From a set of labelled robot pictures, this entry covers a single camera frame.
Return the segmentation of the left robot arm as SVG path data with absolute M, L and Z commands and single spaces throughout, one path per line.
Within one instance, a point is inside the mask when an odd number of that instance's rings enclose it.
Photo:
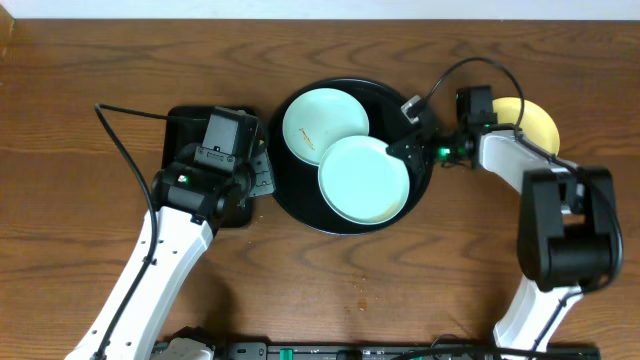
M 273 192 L 267 153 L 226 172 L 196 147 L 160 170 L 134 250 L 71 359 L 149 359 L 176 297 L 218 231 L 254 197 Z

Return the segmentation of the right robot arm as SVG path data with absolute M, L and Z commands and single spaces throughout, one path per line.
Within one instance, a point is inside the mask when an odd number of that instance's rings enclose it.
M 519 193 L 517 258 L 523 277 L 494 326 L 495 357 L 547 357 L 547 344 L 571 307 L 620 274 L 624 241 L 608 169 L 562 160 L 513 124 L 450 137 L 414 132 L 386 152 L 413 169 L 426 155 L 470 160 Z

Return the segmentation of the yellow plate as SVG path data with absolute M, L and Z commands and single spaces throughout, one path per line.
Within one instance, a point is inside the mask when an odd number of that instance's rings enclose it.
M 492 102 L 499 124 L 515 124 L 521 110 L 521 100 L 517 97 L 502 97 Z M 527 139 L 548 153 L 557 155 L 560 136 L 551 116 L 537 104 L 526 100 L 520 128 Z

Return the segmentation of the light blue plate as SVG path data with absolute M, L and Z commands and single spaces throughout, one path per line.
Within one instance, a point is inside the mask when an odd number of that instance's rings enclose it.
M 410 193 L 403 161 L 387 154 L 388 144 L 371 136 L 350 136 L 333 145 L 318 167 L 320 193 L 341 218 L 378 225 L 398 215 Z
M 296 97 L 282 121 L 287 148 L 299 160 L 318 166 L 326 150 L 338 140 L 369 134 L 369 118 L 352 95 L 334 88 L 318 88 Z

